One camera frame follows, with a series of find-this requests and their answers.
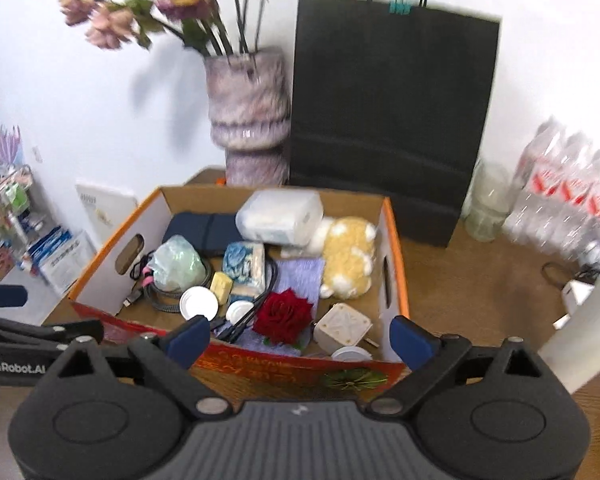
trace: vase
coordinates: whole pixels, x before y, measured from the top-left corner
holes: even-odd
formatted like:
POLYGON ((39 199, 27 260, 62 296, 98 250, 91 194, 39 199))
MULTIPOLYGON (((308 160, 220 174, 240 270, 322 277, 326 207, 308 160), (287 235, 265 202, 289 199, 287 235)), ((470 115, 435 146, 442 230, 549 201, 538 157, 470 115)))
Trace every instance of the vase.
POLYGON ((284 184, 290 99, 282 51, 208 57, 205 69, 211 138, 226 150, 227 184, 284 184))

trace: white round lid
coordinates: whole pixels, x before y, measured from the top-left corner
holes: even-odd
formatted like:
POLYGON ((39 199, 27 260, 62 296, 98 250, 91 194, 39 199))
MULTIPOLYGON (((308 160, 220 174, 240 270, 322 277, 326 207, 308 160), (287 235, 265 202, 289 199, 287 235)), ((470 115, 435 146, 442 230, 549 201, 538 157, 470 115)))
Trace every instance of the white round lid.
POLYGON ((204 316, 211 321, 218 313, 218 298, 204 286, 192 286, 180 298, 180 313, 184 319, 204 316))
POLYGON ((331 359, 349 363, 373 360, 371 354, 359 346, 343 346, 331 354, 331 359))
POLYGON ((242 319, 242 316, 244 316, 252 308, 253 303, 251 303, 251 301, 234 301, 231 305, 229 305, 229 308, 226 310, 226 315, 224 317, 229 323, 235 325, 236 323, 238 323, 238 321, 242 319))

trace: cardboard box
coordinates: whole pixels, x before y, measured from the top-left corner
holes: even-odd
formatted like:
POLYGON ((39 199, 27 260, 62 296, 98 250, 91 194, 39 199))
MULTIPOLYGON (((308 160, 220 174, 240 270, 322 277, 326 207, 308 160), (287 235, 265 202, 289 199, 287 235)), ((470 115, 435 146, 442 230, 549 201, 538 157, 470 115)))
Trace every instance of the cardboard box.
MULTIPOLYGON (((69 298, 76 312, 82 317, 101 319, 106 338, 119 343, 141 332, 161 335, 179 326, 184 322, 179 314, 159 312, 144 300, 122 308, 133 281, 128 272, 120 274, 116 270, 116 260, 132 240, 141 240, 143 253, 155 250, 174 214, 183 211, 235 213, 252 192, 253 189, 222 186, 177 186, 155 190, 107 241, 75 283, 69 298)), ((320 198, 327 216, 359 216, 378 226, 372 287, 362 297, 347 301, 374 324, 367 334, 380 345, 372 352, 374 360, 344 363, 330 358, 277 356, 212 339, 195 366, 264 381, 301 385, 322 383, 338 389, 379 391, 397 381, 404 365, 389 345, 389 323, 398 314, 408 316, 409 310, 391 203, 382 196, 333 190, 320 190, 320 198), (369 374, 361 374, 360 368, 366 368, 369 374)), ((318 318, 335 301, 320 300, 318 318)), ((305 354, 315 351, 312 345, 305 354)))

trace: purple cloth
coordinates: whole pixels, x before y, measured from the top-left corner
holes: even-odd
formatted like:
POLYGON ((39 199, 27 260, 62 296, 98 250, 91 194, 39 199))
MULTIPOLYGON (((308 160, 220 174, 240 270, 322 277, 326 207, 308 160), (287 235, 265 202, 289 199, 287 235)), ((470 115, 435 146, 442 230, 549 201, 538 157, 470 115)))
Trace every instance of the purple cloth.
MULTIPOLYGON (((307 301, 313 305, 312 313, 315 319, 318 300, 320 299, 324 260, 321 258, 300 258, 298 260, 277 260, 276 263, 278 264, 278 282, 273 291, 280 293, 291 288, 298 298, 307 298, 307 301)), ((227 326, 229 326, 229 323, 225 323, 216 333, 222 332, 227 326)), ((264 343, 264 339, 263 335, 248 327, 242 332, 236 344, 256 352, 300 357, 302 350, 311 341, 311 327, 307 327, 301 333, 299 348, 286 344, 267 345, 264 343)))

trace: translucent plastic container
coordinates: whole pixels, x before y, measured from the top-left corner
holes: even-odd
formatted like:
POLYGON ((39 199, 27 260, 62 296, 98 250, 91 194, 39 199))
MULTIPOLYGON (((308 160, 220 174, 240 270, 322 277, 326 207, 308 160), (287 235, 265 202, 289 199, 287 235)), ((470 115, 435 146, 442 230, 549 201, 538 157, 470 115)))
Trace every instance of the translucent plastic container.
POLYGON ((254 192, 235 216, 246 240, 305 246, 318 228, 324 209, 317 191, 263 189, 254 192))

